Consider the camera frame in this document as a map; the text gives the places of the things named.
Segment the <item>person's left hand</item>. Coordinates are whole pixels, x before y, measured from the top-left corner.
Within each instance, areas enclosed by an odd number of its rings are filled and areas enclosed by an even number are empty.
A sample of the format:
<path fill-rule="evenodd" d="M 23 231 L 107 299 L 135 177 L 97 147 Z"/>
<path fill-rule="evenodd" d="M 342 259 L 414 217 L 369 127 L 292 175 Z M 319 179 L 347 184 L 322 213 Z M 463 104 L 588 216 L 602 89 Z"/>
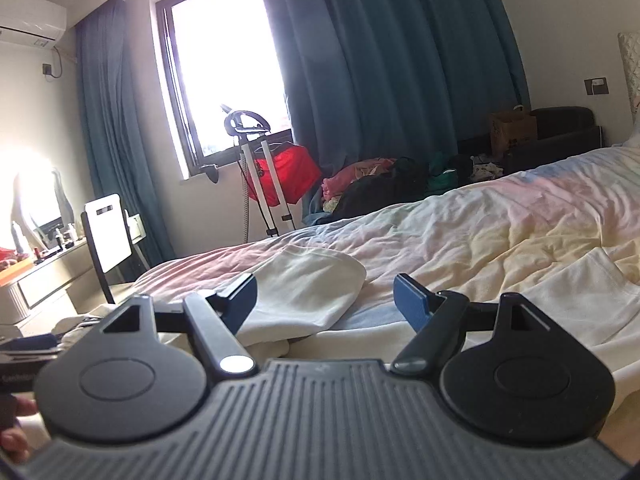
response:
<path fill-rule="evenodd" d="M 28 459 L 29 444 L 18 419 L 39 412 L 37 403 L 32 399 L 20 396 L 1 397 L 1 419 L 11 423 L 1 430 L 1 448 L 13 463 L 21 463 Z"/>

